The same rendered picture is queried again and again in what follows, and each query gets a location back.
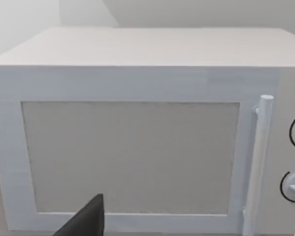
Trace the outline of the pale blue microwave door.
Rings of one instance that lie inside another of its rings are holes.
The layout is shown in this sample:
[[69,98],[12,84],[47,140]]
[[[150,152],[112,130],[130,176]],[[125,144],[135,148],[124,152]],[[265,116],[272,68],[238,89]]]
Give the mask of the pale blue microwave door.
[[238,102],[227,215],[110,213],[110,232],[239,233],[245,203],[253,106],[275,94],[278,70],[227,66],[0,65],[0,187],[9,230],[54,231],[71,213],[36,210],[21,102]]

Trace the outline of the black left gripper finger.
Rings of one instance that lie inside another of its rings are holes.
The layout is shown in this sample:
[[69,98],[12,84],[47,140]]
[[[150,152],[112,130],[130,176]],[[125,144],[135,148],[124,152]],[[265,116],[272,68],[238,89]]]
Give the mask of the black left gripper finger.
[[104,195],[97,194],[52,236],[104,236]]

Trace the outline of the pale microwave oven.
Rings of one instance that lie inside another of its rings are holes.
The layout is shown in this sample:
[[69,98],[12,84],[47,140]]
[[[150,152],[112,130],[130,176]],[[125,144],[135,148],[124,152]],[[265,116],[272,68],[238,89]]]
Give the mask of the pale microwave oven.
[[[295,232],[295,204],[279,190],[283,175],[295,172],[289,139],[295,35],[257,28],[53,28],[0,55],[0,65],[276,68],[255,234]],[[21,109],[38,212],[72,217],[102,193],[106,221],[110,213],[229,213],[238,102],[23,101]],[[256,122],[255,113],[246,198]],[[239,233],[200,234],[241,235],[246,198]]]

